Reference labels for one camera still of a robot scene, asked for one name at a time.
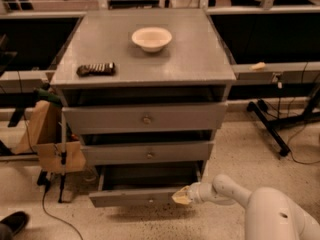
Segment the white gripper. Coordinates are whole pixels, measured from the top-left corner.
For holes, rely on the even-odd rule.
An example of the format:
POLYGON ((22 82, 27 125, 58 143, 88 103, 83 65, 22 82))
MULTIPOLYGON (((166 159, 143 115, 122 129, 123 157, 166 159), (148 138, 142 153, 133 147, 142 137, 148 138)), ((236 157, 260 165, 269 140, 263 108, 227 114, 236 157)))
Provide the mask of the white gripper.
POLYGON ((172 200, 177 204, 189 205, 191 202, 200 204, 214 202, 216 191, 211 183, 193 183, 190 187, 185 186, 172 195, 172 200))

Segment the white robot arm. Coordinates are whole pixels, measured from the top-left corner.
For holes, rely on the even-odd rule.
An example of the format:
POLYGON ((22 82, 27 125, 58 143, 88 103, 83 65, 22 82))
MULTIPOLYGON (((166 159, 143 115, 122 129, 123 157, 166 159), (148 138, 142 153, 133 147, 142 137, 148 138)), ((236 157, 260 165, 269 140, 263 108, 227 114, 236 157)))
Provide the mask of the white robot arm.
POLYGON ((270 187, 249 191, 224 174, 187 185, 172 199, 183 205, 237 202, 245 210, 245 240, 320 240, 320 224, 286 194, 270 187))

